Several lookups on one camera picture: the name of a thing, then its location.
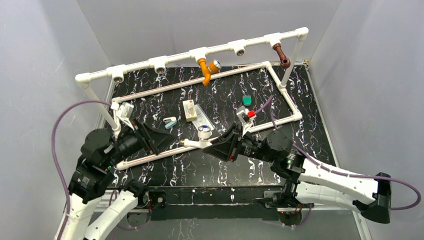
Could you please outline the white faucet chrome knob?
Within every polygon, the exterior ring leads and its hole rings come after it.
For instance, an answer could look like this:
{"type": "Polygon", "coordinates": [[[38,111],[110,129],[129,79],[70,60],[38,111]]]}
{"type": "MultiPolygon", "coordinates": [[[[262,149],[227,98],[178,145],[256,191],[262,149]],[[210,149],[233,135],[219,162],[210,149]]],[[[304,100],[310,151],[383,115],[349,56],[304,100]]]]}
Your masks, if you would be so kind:
{"type": "Polygon", "coordinates": [[[197,136],[198,136],[198,140],[189,140],[188,138],[183,139],[180,141],[180,144],[183,147],[193,147],[193,148],[197,148],[197,149],[204,149],[207,148],[209,146],[212,146],[213,143],[212,141],[215,138],[211,138],[212,136],[212,128],[208,125],[200,125],[197,128],[197,136]]]}

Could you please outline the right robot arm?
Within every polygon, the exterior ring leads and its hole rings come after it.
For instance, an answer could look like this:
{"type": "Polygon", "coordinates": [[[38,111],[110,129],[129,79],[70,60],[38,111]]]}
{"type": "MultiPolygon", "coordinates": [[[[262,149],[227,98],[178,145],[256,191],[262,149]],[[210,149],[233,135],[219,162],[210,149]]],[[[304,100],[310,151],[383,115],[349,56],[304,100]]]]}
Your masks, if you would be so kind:
{"type": "Polygon", "coordinates": [[[271,171],[286,180],[281,199],[288,207],[338,206],[376,223],[391,221],[390,175],[362,175],[321,162],[296,147],[281,130],[257,139],[249,132],[242,135],[242,127],[233,124],[202,151],[225,162],[243,155],[271,163],[271,171]]]}

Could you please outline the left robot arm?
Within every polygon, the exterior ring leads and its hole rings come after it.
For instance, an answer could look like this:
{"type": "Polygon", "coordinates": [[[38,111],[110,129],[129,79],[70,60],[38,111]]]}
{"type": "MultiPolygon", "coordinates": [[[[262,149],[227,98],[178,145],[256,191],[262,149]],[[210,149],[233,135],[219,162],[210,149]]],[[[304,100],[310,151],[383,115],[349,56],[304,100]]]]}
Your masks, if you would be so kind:
{"type": "Polygon", "coordinates": [[[75,171],[67,187],[66,209],[56,240],[104,240],[129,210],[149,203],[149,188],[131,180],[121,187],[118,198],[102,216],[90,224],[92,215],[109,184],[115,179],[112,167],[144,150],[158,155],[176,141],[169,132],[133,119],[117,138],[106,129],[92,130],[85,138],[75,171]]]}

